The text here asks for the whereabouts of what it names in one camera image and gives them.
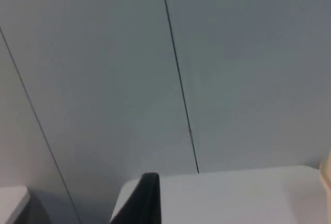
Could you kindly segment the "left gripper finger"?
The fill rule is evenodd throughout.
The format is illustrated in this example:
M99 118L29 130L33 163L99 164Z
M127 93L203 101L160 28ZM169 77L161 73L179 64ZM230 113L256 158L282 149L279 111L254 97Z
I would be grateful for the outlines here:
M160 177L158 173L142 174L134 191L110 223L161 223Z

